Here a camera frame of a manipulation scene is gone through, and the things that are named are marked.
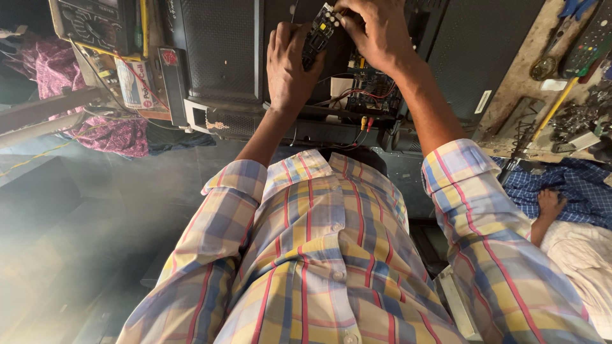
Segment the wooden workbench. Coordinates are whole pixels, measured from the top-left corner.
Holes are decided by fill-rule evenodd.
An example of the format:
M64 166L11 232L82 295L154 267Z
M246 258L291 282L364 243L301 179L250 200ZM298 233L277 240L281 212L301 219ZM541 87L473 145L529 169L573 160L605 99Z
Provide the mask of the wooden workbench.
M540 123L550 111L557 97L561 94L561 91L540 91L540 85L542 83L532 80L529 76L529 71L534 63L540 59L542 52L548 44L551 30L557 25L559 20L557 15L561 13L564 4L565 2L563 0L546 1L527 35L527 38L525 38L523 46L520 48L516 58L510 66L506 77L502 81L485 115L480 121L479 132L475 140L478 145L490 155L509 157L512 153L513 140L496 137L495 134L504 124L504 121L510 116L521 97L527 96L541 99L547 103L537 118L537 122ZM588 18L593 10L594 8L589 9L580 22L574 21L572 23L568 33L561 37L559 43L550 53L552 56L559 59L565 54L582 27L588 23ZM573 99L576 103L584 103L588 97L588 89L598 84L601 78L602 70L598 69L589 83L576 84L565 101ZM533 160L559 162L564 157L569 156L569 153L553 154L551 152L553 144L550 141L550 136L552 133L553 128L550 125L547 126L536 142L531 146L528 154ZM572 154L572 157L594 160L593 156L586 151L576 152Z

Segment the blue checkered cloth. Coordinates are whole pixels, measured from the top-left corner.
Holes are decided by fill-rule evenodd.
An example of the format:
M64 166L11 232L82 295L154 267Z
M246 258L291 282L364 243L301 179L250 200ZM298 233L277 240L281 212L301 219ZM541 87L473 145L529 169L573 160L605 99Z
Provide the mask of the blue checkered cloth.
M505 160L493 157L500 166ZM534 176L517 167L504 186L506 193L531 219L540 214L538 193L546 188L559 190L568 198L558 220L591 223L612 230L612 187L603 183L610 175L593 162L565 158L561 163L543 163L546 172Z

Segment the screwdriver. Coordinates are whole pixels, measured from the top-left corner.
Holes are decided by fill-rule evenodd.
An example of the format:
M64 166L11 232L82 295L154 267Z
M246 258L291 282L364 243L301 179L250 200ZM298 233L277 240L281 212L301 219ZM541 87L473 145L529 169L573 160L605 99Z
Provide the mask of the screwdriver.
M136 27L134 28L134 44L139 50L143 49L143 25L140 18L140 0L136 0Z

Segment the hand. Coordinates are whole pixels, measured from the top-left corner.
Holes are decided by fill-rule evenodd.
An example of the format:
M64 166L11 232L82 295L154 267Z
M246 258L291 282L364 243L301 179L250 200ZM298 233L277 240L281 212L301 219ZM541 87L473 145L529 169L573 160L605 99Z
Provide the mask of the hand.
M567 204L567 198L561 196L561 201L559 201L558 191L546 189L537 195L537 202L540 204L540 217L554 221Z
M404 3L405 0L338 0L334 6L336 11L351 9L361 15L365 32L351 17L345 16L340 23L368 63L393 79L406 73L406 66L422 62L408 34Z
M270 34L267 74L273 113L297 117L323 71L325 52L317 55L308 72L302 66L302 50L310 28L310 23L299 27L282 22Z

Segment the red rca plug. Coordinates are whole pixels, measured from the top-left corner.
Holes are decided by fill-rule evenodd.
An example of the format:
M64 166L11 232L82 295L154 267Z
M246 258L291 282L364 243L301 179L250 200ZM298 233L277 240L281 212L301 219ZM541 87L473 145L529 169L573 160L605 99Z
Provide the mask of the red rca plug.
M374 124L374 117L370 117L368 119L368 130L367 130L368 133L370 132L370 128L372 128L372 124Z

